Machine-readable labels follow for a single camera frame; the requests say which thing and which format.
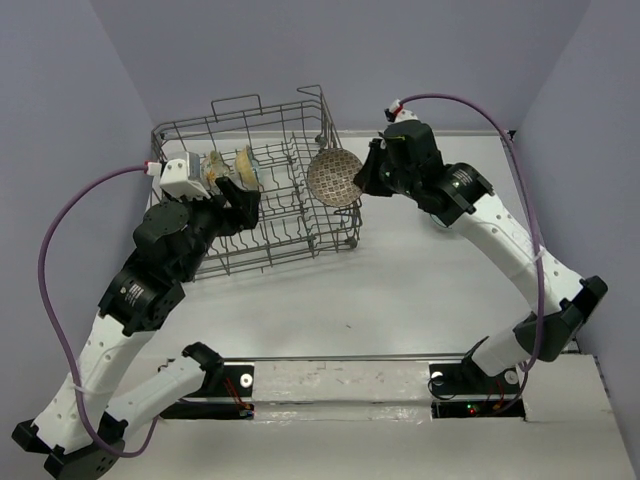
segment rack wire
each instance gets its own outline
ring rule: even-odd
[[[151,147],[157,161],[166,162],[167,155],[175,151],[187,150],[204,158],[216,150],[233,170],[237,152],[249,145],[259,167],[262,196],[258,226],[233,237],[217,238],[196,280],[264,271],[358,245],[360,201],[345,208],[327,207],[308,188],[311,160],[321,150],[342,144],[321,87],[311,85],[297,91],[303,95],[300,100],[269,106],[264,106],[257,94],[214,100],[211,115],[165,122],[153,130]],[[221,104],[243,104],[245,108],[222,111]],[[161,197],[154,183],[150,204]]]

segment round plate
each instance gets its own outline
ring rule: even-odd
[[[330,207],[346,207],[362,195],[353,177],[362,163],[353,153],[342,148],[323,150],[311,161],[308,181],[311,193]]]

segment gray wall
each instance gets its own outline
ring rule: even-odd
[[[547,243],[610,293],[582,335],[640,472],[640,3],[594,0],[517,135]]]
[[[289,101],[320,83],[339,128],[380,128],[396,97],[465,95],[520,125],[588,0],[92,0],[154,122],[213,98]],[[438,128],[487,128],[462,107]]]
[[[0,478],[49,478],[9,435],[60,386],[66,367],[38,297],[48,223],[80,187],[142,162],[151,122],[85,0],[0,2]],[[78,206],[51,246],[54,306],[79,350],[144,209],[146,178],[113,180]]]

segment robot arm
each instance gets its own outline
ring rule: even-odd
[[[446,165],[431,128],[399,102],[392,121],[373,139],[354,183],[374,196],[407,196],[438,224],[469,239],[515,285],[533,310],[537,305],[536,258],[531,236],[509,213],[493,186],[472,166]],[[583,279],[545,249],[544,341],[539,359],[553,361],[575,336],[607,291],[599,277]],[[536,314],[480,340],[465,356],[469,382],[494,377],[528,360],[534,351]]]
[[[213,240],[254,228],[258,222],[260,193],[218,178],[221,193],[210,194],[196,176],[200,174],[197,155],[182,152],[164,169],[160,164],[148,165],[149,174],[161,172],[160,187],[168,196],[145,213],[133,233],[135,251],[99,302],[91,334],[77,360],[81,388],[67,375],[42,413],[18,424],[13,432],[25,450],[47,454],[45,468],[55,478],[99,478],[108,469],[101,462],[117,459],[95,445],[87,433],[76,390],[82,392],[93,429],[122,451],[126,438],[142,425],[200,389],[203,382],[215,383],[222,374],[222,358],[194,344],[155,377],[112,400],[138,352],[184,299],[181,283],[194,278]]]

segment dish rack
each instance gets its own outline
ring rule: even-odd
[[[152,151],[160,162],[176,151],[204,158],[215,150],[233,170],[236,154],[248,145],[258,164],[262,193],[258,226],[216,238],[196,280],[264,271],[358,245],[360,200],[345,208],[327,207],[308,188],[311,160],[319,151],[342,144],[320,86],[300,87],[297,92],[302,95],[298,101],[269,106],[257,94],[214,100],[211,115],[161,123],[153,130]],[[161,197],[156,181],[150,205]]]

